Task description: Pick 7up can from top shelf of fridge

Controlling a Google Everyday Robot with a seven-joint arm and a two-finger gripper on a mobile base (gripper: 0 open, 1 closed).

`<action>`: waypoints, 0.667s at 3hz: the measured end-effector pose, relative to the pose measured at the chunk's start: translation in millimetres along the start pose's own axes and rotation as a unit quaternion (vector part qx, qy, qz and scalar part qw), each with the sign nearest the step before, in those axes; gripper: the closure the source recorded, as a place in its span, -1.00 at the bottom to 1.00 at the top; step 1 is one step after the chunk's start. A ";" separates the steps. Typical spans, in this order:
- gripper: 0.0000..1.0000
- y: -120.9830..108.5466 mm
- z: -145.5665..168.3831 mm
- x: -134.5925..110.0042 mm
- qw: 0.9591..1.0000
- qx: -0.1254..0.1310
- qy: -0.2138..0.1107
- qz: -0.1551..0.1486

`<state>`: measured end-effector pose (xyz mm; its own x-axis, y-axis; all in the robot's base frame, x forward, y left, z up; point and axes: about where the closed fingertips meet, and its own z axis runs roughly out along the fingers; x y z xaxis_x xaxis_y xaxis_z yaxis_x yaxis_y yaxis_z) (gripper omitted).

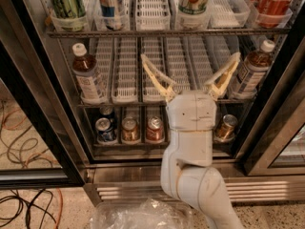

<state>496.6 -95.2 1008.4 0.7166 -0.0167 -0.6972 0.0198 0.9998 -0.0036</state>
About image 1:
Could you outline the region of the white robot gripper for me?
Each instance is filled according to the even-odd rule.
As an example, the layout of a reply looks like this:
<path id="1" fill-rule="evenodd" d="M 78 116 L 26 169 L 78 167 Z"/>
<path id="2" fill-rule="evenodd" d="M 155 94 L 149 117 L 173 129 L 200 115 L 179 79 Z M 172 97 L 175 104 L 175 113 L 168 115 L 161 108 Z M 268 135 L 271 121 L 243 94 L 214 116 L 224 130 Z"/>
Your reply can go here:
<path id="1" fill-rule="evenodd" d="M 188 91 L 177 95 L 176 82 L 159 71 L 146 54 L 141 54 L 142 67 L 155 88 L 165 98 L 169 125 L 178 132 L 209 131 L 215 125 L 215 100 L 222 96 L 240 62 L 240 52 L 228 60 L 204 82 L 203 92 Z"/>

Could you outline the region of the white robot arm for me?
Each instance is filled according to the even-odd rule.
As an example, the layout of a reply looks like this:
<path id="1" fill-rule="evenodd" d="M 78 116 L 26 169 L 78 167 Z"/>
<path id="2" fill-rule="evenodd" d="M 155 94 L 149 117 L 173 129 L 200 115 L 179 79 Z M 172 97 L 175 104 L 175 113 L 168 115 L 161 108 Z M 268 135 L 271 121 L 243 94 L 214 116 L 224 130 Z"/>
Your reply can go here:
<path id="1" fill-rule="evenodd" d="M 212 166 L 216 101 L 226 91 L 240 62 L 238 52 L 211 76 L 201 90 L 173 89 L 176 82 L 146 55 L 142 66 L 166 100 L 171 140 L 161 164 L 161 187 L 172 198 L 202 212 L 210 229 L 244 229 L 223 176 Z"/>

